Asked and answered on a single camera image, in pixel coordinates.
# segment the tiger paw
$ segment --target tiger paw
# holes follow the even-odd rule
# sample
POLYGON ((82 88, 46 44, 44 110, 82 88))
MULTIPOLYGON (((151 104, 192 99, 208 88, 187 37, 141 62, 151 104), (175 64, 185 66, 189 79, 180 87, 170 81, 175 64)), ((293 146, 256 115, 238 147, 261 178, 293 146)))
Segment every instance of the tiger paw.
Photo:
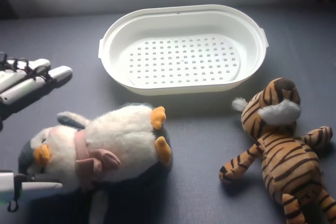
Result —
POLYGON ((166 166, 170 165, 172 150, 170 149, 164 137, 160 136, 157 138, 155 141, 155 148, 160 162, 166 166))
POLYGON ((164 107, 157 107, 152 111, 151 124, 156 129, 162 128, 163 122, 166 120, 166 114, 164 113, 164 107))

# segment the stuffed animal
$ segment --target stuffed animal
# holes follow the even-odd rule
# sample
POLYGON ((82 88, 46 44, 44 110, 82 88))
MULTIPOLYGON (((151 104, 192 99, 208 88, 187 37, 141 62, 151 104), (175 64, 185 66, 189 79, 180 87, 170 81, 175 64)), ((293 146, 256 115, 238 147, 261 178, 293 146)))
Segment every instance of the stuffed animal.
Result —
MULTIPOLYGON (((24 146, 19 172, 56 178, 65 192, 135 179, 158 162, 170 165, 172 152, 160 135, 165 119, 163 107, 147 104, 128 104, 93 121, 60 113, 62 125, 42 130, 24 146)), ((90 223, 103 222, 105 197, 102 191, 93 195, 90 223)))
POLYGON ((259 157, 266 189, 283 205, 287 224, 306 223, 301 206, 311 201, 317 201, 330 223, 336 223, 336 202, 323 185, 314 152, 328 146, 332 130, 323 126, 304 136, 293 136, 300 115, 294 83, 275 79, 248 103, 238 98, 233 107, 242 112, 243 129, 255 143, 221 167, 220 180, 234 183, 259 157))

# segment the penguin beak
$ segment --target penguin beak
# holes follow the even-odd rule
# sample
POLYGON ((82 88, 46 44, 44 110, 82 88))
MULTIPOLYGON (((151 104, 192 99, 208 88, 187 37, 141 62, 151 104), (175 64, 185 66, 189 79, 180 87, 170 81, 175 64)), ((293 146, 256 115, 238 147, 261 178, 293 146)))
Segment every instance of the penguin beak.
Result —
POLYGON ((34 150, 34 161, 39 166, 45 167, 49 163, 51 154, 48 144, 43 144, 34 150))

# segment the striped fur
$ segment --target striped fur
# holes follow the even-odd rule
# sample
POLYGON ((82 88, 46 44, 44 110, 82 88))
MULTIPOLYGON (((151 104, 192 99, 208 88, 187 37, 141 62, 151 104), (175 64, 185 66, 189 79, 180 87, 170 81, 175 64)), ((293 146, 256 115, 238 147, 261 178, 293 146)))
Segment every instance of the striped fur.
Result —
POLYGON ((319 202, 329 221, 336 224, 336 202, 324 188, 319 159, 313 151, 330 143, 332 130, 323 126, 302 137, 294 137, 296 122, 267 125, 258 109, 276 105, 283 99, 300 104, 294 84, 281 78, 250 100, 242 112, 241 122, 255 144, 223 165, 219 178, 224 183, 234 182, 259 157, 266 190, 283 205, 287 224, 306 223, 300 207, 314 200, 319 202))

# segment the dark tabletop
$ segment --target dark tabletop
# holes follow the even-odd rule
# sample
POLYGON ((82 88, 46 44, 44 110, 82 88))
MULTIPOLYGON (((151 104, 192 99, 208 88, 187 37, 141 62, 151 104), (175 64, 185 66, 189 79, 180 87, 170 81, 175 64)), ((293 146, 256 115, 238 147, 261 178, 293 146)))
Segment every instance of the dark tabletop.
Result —
MULTIPOLYGON (((240 10, 265 30, 269 48, 260 69, 226 92, 157 97, 126 90, 98 59, 99 39, 122 15, 1 21, 1 51, 15 58, 49 59, 52 67, 71 67, 74 76, 5 120, 0 168, 17 172, 24 143, 41 129, 56 125, 58 112, 93 119, 126 102, 149 102, 166 108, 173 167, 159 193, 130 197, 129 205, 113 202, 107 223, 119 223, 113 220, 116 211, 125 216, 122 223, 285 223, 282 208, 265 190, 259 161, 236 186, 225 188, 218 179, 220 167, 252 145, 231 101, 237 96, 250 99, 272 79, 286 77, 296 83, 302 100, 297 135, 323 125, 336 129, 336 10, 240 10)), ((336 150, 322 155, 320 162, 327 189, 336 198, 336 150)), ((82 198, 69 195, 23 204, 15 214, 2 207, 0 223, 80 223, 78 216, 87 212, 77 207, 79 203, 82 198)), ((306 212, 310 224, 326 223, 318 208, 306 212)))

